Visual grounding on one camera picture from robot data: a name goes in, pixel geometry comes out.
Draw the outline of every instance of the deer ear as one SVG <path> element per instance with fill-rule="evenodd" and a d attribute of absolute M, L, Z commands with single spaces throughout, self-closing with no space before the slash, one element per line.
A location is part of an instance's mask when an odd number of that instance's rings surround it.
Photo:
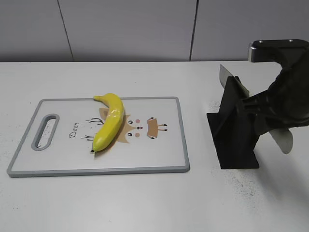
<path fill-rule="evenodd" d="M 106 120 L 108 109 L 106 108 L 99 108 L 100 116 L 103 120 Z"/>

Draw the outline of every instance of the cutting board handle hole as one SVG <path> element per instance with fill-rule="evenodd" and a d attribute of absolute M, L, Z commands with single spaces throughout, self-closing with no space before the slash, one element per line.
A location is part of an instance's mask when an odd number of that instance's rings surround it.
<path fill-rule="evenodd" d="M 49 114 L 42 119 L 31 145 L 33 150 L 42 151 L 48 148 L 52 142 L 58 122 L 59 115 L 57 114 Z"/>

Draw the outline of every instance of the black mount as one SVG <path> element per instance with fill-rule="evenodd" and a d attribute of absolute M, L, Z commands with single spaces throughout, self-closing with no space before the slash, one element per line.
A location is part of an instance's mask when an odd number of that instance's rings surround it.
<path fill-rule="evenodd" d="M 207 113 L 222 169 L 259 168 L 253 149 L 260 135 L 309 125 L 309 43 L 255 41 L 249 61 L 274 61 L 282 70 L 267 90 L 252 97 L 237 76 L 228 77 L 219 112 Z"/>

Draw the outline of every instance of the metal blade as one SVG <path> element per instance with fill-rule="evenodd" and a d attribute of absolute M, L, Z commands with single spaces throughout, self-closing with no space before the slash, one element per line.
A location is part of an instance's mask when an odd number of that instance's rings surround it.
<path fill-rule="evenodd" d="M 219 79 L 220 79 L 220 83 L 222 85 L 223 88 L 225 88 L 226 82 L 227 82 L 227 78 L 229 76 L 234 76 L 232 73 L 229 72 L 229 70 L 227 70 L 222 64 L 220 64 L 220 73 L 219 73 Z M 246 96 L 249 97 L 249 90 L 247 90 L 247 88 L 241 83 L 239 82 L 241 88 L 243 89 L 243 91 L 245 92 Z"/>
<path fill-rule="evenodd" d="M 229 76 L 233 76 L 233 74 L 231 74 L 229 70 L 220 64 L 219 78 L 223 88 L 225 88 L 226 81 Z M 249 92 L 249 90 L 242 83 L 239 84 L 247 97 L 254 95 L 253 93 Z M 293 147 L 293 135 L 289 129 L 274 129 L 269 133 L 284 154 L 289 154 L 291 152 Z"/>
<path fill-rule="evenodd" d="M 284 154 L 289 154 L 293 148 L 293 134 L 289 129 L 274 129 L 269 132 Z"/>
<path fill-rule="evenodd" d="M 229 76 L 234 76 L 234 75 L 230 73 L 222 64 L 220 64 L 219 79 L 220 79 L 220 83 L 223 88 L 225 88 L 226 81 Z"/>

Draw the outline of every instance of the banana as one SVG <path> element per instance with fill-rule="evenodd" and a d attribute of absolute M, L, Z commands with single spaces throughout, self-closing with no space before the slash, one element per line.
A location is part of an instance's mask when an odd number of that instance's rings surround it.
<path fill-rule="evenodd" d="M 113 93 L 94 96 L 93 99 L 103 102 L 109 108 L 103 127 L 93 139 L 91 152 L 97 152 L 105 149 L 117 135 L 124 119 L 125 109 L 121 99 Z"/>

